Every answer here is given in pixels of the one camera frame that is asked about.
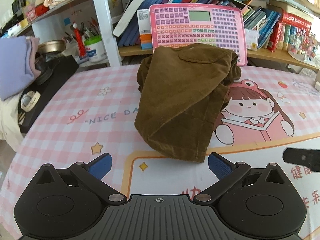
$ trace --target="purple cloth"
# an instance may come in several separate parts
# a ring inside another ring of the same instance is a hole
[[[0,39],[0,98],[22,92],[34,80],[30,69],[31,41],[25,36]]]

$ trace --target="pink learning tablet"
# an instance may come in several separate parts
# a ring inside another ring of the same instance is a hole
[[[206,43],[231,49],[238,66],[247,65],[244,25],[240,9],[196,3],[150,6],[153,50],[159,46],[178,48]]]

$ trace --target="metal screw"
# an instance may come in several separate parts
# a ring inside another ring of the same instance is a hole
[[[119,202],[122,201],[124,199],[124,196],[122,196],[121,194],[112,194],[109,196],[109,200],[112,202]]]
[[[201,201],[201,202],[208,202],[211,200],[211,196],[208,194],[200,194],[196,198],[198,201]]]

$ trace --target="open book illustration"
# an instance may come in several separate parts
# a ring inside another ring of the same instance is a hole
[[[262,127],[225,118],[221,120],[233,132],[233,145],[252,143],[253,141],[273,141],[289,137],[282,128],[281,121],[284,119],[279,111],[267,120]]]

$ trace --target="brown corduroy cloth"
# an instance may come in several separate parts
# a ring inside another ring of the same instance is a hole
[[[241,76],[237,55],[206,44],[159,47],[138,70],[141,99],[135,127],[163,155],[204,162],[214,122]]]

